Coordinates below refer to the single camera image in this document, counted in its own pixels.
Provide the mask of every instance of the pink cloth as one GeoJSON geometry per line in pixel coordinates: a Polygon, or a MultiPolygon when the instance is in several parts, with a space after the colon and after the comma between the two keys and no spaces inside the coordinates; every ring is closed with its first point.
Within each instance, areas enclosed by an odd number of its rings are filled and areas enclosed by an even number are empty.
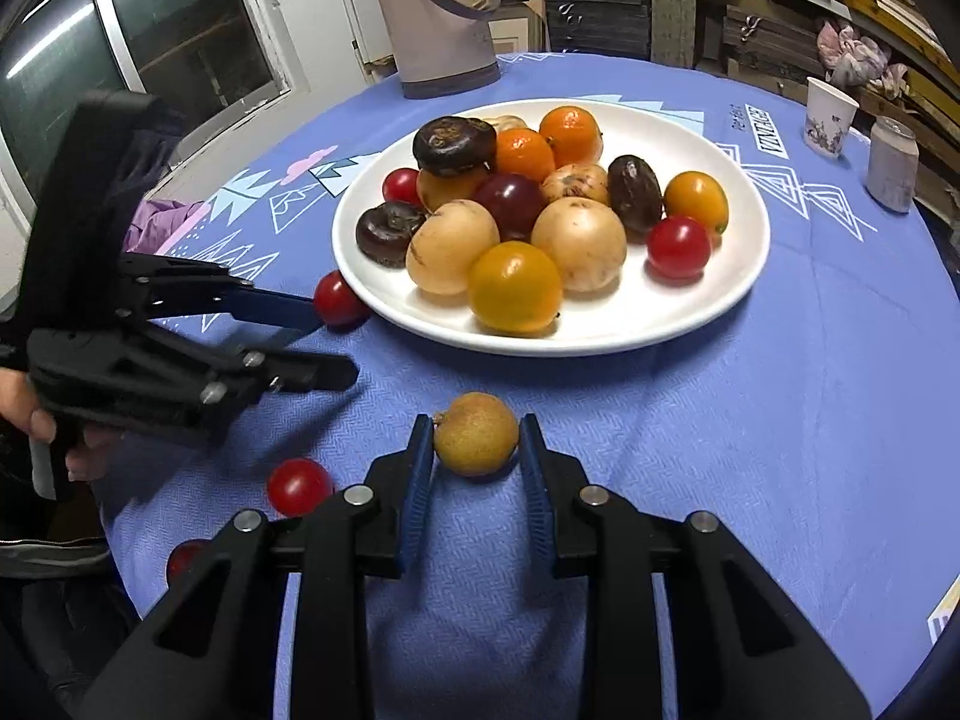
{"type": "Polygon", "coordinates": [[[829,70],[827,80],[841,89],[870,84],[890,100],[904,90],[906,66],[890,65],[892,51],[867,35],[861,35],[846,22],[840,28],[824,24],[817,36],[817,52],[822,65],[829,70]]]}
{"type": "Polygon", "coordinates": [[[201,202],[188,205],[178,200],[143,200],[133,215],[124,240],[124,250],[156,254],[176,228],[202,206],[201,202]]]}

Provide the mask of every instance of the paper cup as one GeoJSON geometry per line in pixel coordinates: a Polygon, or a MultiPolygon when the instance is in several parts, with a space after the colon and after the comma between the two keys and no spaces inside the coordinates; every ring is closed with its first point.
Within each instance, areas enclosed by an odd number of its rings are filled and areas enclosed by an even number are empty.
{"type": "Polygon", "coordinates": [[[860,103],[826,81],[807,79],[806,124],[803,141],[823,156],[836,159],[860,103]]]}

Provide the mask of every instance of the purple cloth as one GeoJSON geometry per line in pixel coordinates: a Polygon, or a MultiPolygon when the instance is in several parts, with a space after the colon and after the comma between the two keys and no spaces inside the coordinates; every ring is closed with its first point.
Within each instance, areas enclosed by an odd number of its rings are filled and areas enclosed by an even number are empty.
{"type": "Polygon", "coordinates": [[[176,228],[202,205],[201,202],[187,205],[178,200],[144,200],[133,215],[124,240],[124,250],[156,254],[163,242],[176,232],[176,228]]]}

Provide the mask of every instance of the yellow cherry tomato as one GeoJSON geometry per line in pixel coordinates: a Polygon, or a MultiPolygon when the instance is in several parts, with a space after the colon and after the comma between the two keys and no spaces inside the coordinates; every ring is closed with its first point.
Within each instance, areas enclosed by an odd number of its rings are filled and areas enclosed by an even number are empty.
{"type": "Polygon", "coordinates": [[[690,217],[707,232],[722,234],[730,222],[727,193],[712,175],[697,170],[682,172],[667,184],[664,209],[669,217],[690,217]]]}
{"type": "Polygon", "coordinates": [[[563,302],[560,271],[544,252],[522,241],[499,244],[470,269],[467,297],[477,319],[503,333],[536,333],[563,302]]]}

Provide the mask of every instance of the glass jar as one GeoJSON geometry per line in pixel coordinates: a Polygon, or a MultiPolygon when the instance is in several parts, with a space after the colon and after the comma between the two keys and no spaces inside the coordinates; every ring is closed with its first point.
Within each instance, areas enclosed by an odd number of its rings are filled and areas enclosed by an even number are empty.
{"type": "Polygon", "coordinates": [[[900,122],[878,116],[870,139],[867,191],[880,205],[905,214],[917,188],[917,137],[900,122]]]}

